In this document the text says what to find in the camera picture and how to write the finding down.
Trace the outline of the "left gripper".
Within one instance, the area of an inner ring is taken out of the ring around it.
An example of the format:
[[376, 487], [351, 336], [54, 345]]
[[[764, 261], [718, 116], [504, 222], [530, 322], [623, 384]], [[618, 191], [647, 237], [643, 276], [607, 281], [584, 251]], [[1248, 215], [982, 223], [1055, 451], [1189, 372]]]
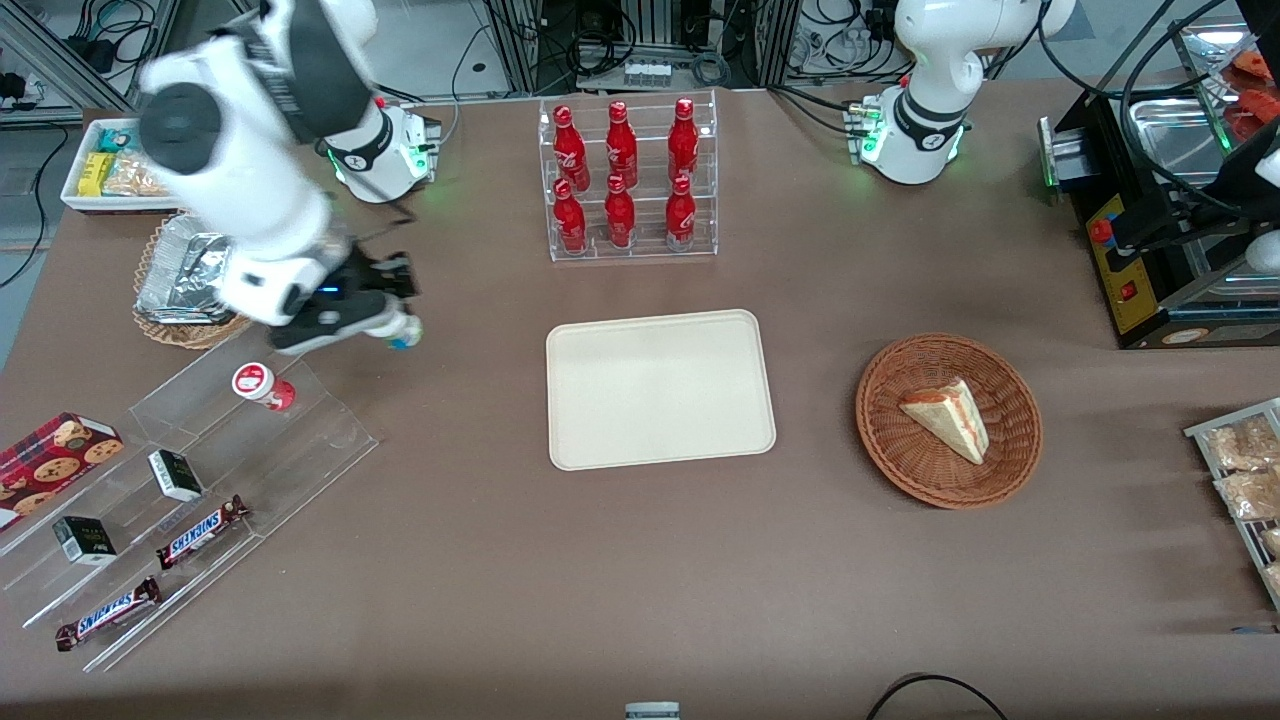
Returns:
[[1120, 209], [1111, 220], [1110, 255], [1137, 256], [1204, 238], [1240, 237], [1249, 242], [1256, 237], [1249, 220], [1212, 204], [1184, 202], [1167, 195], [1119, 196], [1117, 201]]

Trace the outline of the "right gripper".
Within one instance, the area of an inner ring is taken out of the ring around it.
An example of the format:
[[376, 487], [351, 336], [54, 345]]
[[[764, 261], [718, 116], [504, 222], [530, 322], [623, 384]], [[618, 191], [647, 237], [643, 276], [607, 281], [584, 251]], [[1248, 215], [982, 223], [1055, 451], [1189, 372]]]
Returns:
[[398, 316], [415, 316], [403, 300], [417, 296], [417, 281], [407, 252], [376, 259], [353, 250], [344, 264], [344, 290], [316, 292], [285, 325], [270, 329], [270, 346], [279, 354], [300, 356], [355, 334], [376, 329]]

